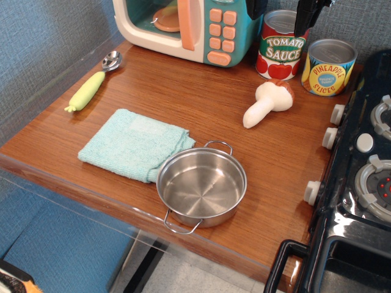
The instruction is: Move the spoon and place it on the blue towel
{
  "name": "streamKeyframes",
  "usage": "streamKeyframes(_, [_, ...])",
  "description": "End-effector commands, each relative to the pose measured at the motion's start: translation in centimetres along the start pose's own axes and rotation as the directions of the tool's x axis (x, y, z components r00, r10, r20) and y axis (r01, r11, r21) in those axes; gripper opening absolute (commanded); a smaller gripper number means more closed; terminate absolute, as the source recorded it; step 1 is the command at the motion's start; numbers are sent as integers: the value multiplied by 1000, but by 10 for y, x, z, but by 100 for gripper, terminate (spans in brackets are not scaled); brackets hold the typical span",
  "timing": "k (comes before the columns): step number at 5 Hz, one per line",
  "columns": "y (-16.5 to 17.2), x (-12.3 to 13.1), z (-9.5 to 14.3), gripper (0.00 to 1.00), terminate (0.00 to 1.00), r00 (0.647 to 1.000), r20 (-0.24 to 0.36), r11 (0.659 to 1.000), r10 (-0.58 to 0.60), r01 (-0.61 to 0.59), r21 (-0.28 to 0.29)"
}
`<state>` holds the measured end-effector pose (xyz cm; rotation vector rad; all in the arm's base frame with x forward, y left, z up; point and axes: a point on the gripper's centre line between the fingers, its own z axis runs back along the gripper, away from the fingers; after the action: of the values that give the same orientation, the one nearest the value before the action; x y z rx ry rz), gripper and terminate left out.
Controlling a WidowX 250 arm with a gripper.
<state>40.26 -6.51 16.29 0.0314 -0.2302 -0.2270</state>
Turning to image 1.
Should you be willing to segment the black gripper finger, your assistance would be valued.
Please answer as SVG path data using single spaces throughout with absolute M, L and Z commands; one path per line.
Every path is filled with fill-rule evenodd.
M 321 12 L 321 1 L 299 0 L 296 10 L 294 36 L 302 37 L 312 28 Z
M 246 0 L 247 14 L 251 20 L 256 20 L 265 13 L 268 0 Z

